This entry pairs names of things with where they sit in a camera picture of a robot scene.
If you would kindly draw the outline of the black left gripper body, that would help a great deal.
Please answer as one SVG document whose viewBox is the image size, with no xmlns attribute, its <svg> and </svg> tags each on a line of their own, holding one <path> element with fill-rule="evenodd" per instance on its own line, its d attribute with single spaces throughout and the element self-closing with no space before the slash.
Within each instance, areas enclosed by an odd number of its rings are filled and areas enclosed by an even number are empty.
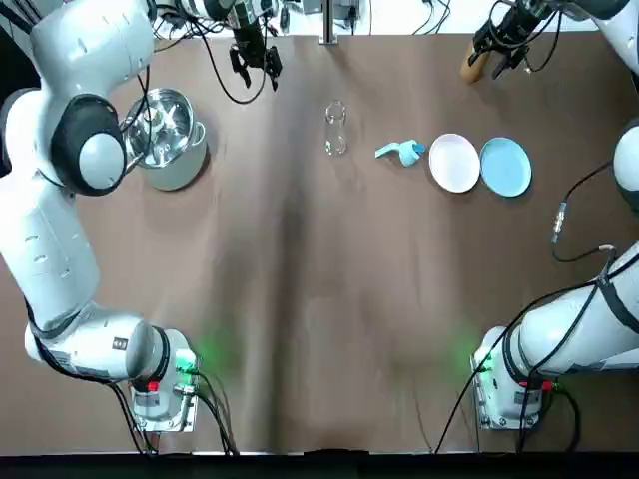
<svg viewBox="0 0 639 479">
<path fill-rule="evenodd" d="M 246 60 L 248 67 L 264 69 L 266 40 L 263 21 L 270 19 L 270 9 L 254 5 L 233 5 L 230 11 L 230 24 L 235 43 Z"/>
</svg>

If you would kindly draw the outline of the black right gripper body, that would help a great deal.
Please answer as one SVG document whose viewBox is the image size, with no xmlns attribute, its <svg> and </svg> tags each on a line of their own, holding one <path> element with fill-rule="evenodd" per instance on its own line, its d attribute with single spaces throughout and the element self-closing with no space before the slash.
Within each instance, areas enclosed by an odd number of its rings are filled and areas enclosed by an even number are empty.
<svg viewBox="0 0 639 479">
<path fill-rule="evenodd" d="M 526 44 L 542 21 L 539 1 L 510 1 L 510 6 L 498 25 L 488 18 L 493 43 L 503 48 L 518 48 Z"/>
</svg>

